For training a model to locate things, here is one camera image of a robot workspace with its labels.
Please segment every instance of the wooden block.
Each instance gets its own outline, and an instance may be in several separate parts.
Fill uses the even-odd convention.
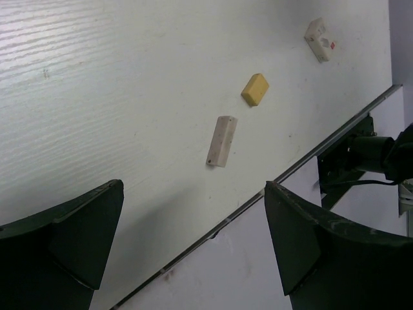
[[[251,107],[256,107],[263,99],[269,86],[261,73],[254,74],[241,93],[241,96]]]
[[[206,158],[207,165],[225,167],[237,127],[237,121],[232,116],[218,117],[208,157]]]

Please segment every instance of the yellow sponge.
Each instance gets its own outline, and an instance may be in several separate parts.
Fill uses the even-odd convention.
[[[263,99],[269,86],[261,73],[254,74],[241,93],[241,96],[251,107],[256,107],[259,105],[261,99]]]

